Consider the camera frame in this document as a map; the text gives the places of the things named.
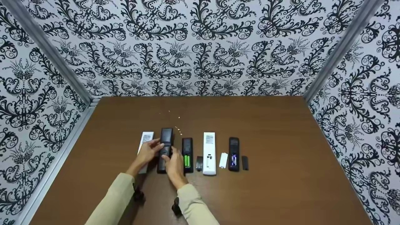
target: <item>metal frame edge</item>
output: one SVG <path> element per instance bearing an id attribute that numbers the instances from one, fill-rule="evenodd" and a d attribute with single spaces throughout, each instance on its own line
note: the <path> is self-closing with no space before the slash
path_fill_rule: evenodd
<path id="1" fill-rule="evenodd" d="M 39 49 L 52 62 L 61 76 L 67 81 L 74 91 L 82 98 L 86 105 L 90 105 L 93 98 L 79 81 L 75 72 L 67 65 L 56 47 L 50 42 L 40 25 L 34 20 L 21 1 L 1 0 L 10 14 L 19 22 L 24 31 L 32 38 Z"/>
<path id="2" fill-rule="evenodd" d="M 310 104 L 314 97 L 318 94 L 319 90 L 329 79 L 336 66 L 342 60 L 343 56 L 349 51 L 357 37 L 361 34 L 362 30 L 375 14 L 378 7 L 383 3 L 384 0 L 366 0 L 361 5 L 358 13 L 348 26 L 340 42 L 324 63 L 322 69 L 317 74 L 317 77 L 311 84 L 310 88 L 304 94 L 307 104 Z"/>
<path id="3" fill-rule="evenodd" d="M 21 211 L 21 215 L 16 220 L 15 225 L 28 225 L 31 222 L 34 214 L 44 199 L 44 196 L 51 187 L 51 184 L 55 180 L 58 172 L 74 147 L 81 132 L 89 121 L 94 109 L 95 107 L 86 108 L 85 112 L 83 113 L 83 117 L 80 119 L 80 122 L 73 128 L 71 134 L 68 136 L 58 152 L 55 162 L 50 165 L 49 170 L 44 174 L 43 179 L 39 182 L 36 190 L 33 192 L 32 196 L 24 206 L 24 209 Z"/>

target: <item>person's right hand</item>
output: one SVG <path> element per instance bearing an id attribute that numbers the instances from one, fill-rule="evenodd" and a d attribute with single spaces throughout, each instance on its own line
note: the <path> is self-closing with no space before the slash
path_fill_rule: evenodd
<path id="1" fill-rule="evenodd" d="M 183 175 L 183 156 L 180 151 L 175 147 L 172 148 L 172 156 L 169 158 L 167 155 L 161 155 L 165 160 L 165 167 L 168 174 L 168 178 L 171 180 L 172 184 L 178 190 L 185 184 L 188 184 L 188 180 Z"/>

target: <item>wallpaper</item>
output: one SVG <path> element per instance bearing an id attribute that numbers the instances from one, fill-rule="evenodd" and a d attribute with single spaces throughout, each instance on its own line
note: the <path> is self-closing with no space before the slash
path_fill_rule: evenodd
<path id="1" fill-rule="evenodd" d="M 310 105 L 375 225 L 400 224 L 400 16 L 386 0 Z"/>
<path id="2" fill-rule="evenodd" d="M 0 3 L 0 224 L 15 223 L 85 107 Z"/>
<path id="3" fill-rule="evenodd" d="M 302 95 L 363 0 L 21 0 L 92 96 Z"/>

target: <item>person's left hand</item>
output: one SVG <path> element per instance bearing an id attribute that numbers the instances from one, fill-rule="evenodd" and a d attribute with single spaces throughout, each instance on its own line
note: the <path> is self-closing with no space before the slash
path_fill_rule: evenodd
<path id="1" fill-rule="evenodd" d="M 146 141 L 142 144 L 140 148 L 139 154 L 136 157 L 135 161 L 144 166 L 148 162 L 150 162 L 156 153 L 164 147 L 164 144 L 160 144 L 160 139 L 154 139 L 151 141 Z"/>
<path id="2" fill-rule="evenodd" d="M 135 161 L 133 161 L 126 173 L 132 175 L 133 177 L 136 176 L 139 170 L 148 162 L 150 162 L 156 153 L 163 147 L 164 144 L 160 144 L 159 138 L 143 142 L 139 154 L 136 156 Z"/>

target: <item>metal corner post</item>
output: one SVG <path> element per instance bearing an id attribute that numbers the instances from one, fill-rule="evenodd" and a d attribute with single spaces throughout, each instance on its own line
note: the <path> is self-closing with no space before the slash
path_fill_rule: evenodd
<path id="1" fill-rule="evenodd" d="M 369 20 L 375 14 L 378 7 L 383 4 L 384 0 L 365 0 L 358 13 L 353 18 L 340 42 L 333 50 L 332 54 L 328 57 L 324 66 L 319 71 L 314 82 L 311 84 L 308 91 L 304 94 L 307 104 L 310 104 L 318 91 L 322 88 L 325 82 L 329 79 L 336 66 L 342 60 L 344 55 L 349 51 L 357 37 L 361 34 L 362 30 L 368 24 Z"/>
<path id="2" fill-rule="evenodd" d="M 93 100 L 85 86 L 79 81 L 75 72 L 67 65 L 56 47 L 50 42 L 40 25 L 34 20 L 26 7 L 19 0 L 1 0 L 2 4 L 10 11 L 11 15 L 20 23 L 25 32 L 32 38 L 39 49 L 53 63 L 62 77 L 82 98 L 87 106 Z"/>

